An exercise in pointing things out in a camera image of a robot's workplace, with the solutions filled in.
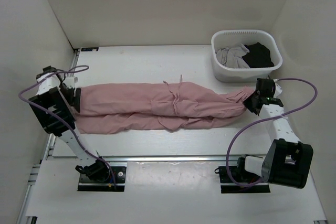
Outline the pink trousers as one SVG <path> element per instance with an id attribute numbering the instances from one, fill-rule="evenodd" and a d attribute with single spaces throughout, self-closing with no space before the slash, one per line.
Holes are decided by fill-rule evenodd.
<path id="1" fill-rule="evenodd" d="M 82 134 L 127 130 L 212 129 L 238 119 L 250 87 L 218 94 L 192 82 L 108 83 L 81 88 L 76 127 Z"/>

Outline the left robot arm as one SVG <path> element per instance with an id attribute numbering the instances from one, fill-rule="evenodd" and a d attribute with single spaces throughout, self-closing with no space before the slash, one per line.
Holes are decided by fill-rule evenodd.
<path id="1" fill-rule="evenodd" d="M 75 167 L 90 180 L 105 182 L 111 176 L 106 161 L 82 138 L 76 127 L 76 113 L 80 112 L 81 89 L 77 79 L 52 66 L 43 68 L 36 76 L 38 90 L 26 100 L 44 131 L 58 137 L 73 151 L 81 164 Z"/>

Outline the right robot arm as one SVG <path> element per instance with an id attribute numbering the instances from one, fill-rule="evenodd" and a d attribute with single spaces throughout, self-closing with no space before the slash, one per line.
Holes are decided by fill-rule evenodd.
<path id="1" fill-rule="evenodd" d="M 281 92 L 275 80 L 258 78 L 254 93 L 243 102 L 266 123 L 272 144 L 265 157 L 239 158 L 236 177 L 247 182 L 256 175 L 264 183 L 302 189 L 308 179 L 313 148 L 293 132 L 278 98 Z"/>

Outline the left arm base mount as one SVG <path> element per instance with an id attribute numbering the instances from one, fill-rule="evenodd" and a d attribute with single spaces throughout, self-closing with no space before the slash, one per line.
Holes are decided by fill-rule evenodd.
<path id="1" fill-rule="evenodd" d="M 107 171 L 106 175 L 98 180 L 90 179 L 80 174 L 77 191 L 86 192 L 124 192 L 127 176 L 127 163 L 110 164 L 114 177 Z"/>

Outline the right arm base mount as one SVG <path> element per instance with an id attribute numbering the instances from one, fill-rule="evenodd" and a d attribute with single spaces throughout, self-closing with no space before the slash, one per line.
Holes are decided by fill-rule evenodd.
<path id="1" fill-rule="evenodd" d="M 229 170 L 232 177 L 238 183 L 247 185 L 256 182 L 260 177 L 256 174 L 248 172 L 244 169 L 245 158 L 240 157 L 237 164 L 229 165 Z M 227 174 L 226 166 L 219 166 L 214 170 L 214 173 L 219 176 L 220 188 L 222 194 L 265 194 L 270 193 L 268 184 L 260 183 L 253 187 L 241 187 L 232 182 Z"/>

